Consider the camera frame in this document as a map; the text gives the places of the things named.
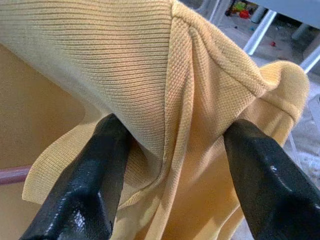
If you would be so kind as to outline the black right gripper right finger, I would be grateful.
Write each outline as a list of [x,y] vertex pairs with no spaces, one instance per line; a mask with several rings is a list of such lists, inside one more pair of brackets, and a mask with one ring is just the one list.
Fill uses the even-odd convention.
[[225,131],[229,170],[254,240],[320,240],[320,189],[252,122]]

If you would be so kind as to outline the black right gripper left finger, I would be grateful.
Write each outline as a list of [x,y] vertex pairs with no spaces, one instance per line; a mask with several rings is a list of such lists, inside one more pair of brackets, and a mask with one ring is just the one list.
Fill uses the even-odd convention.
[[100,120],[19,240],[110,240],[130,139],[114,114]]

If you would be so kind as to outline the pink plastic clothes hanger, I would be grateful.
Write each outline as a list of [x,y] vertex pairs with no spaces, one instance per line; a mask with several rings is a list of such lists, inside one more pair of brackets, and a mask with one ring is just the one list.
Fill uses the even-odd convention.
[[0,186],[24,182],[31,165],[0,169]]

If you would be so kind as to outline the yellow polo shirt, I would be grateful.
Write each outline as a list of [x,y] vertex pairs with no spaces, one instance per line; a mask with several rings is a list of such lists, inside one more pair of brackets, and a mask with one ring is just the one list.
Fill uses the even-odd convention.
[[111,240],[230,240],[243,220],[223,132],[243,117],[283,145],[309,92],[258,67],[178,0],[0,0],[0,147],[33,161],[42,204],[96,124],[134,137]]

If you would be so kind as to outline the pale grey plastic folding table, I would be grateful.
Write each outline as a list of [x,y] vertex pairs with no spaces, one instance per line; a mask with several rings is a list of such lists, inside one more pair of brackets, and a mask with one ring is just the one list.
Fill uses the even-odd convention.
[[293,34],[297,39],[302,36],[308,26],[319,30],[319,35],[312,41],[308,56],[300,64],[307,74],[318,62],[320,62],[320,0],[247,0],[258,5],[252,15],[252,21],[259,23],[254,33],[244,46],[243,50],[248,55],[253,55],[258,45],[266,34],[277,14],[284,15],[301,22],[299,28]]

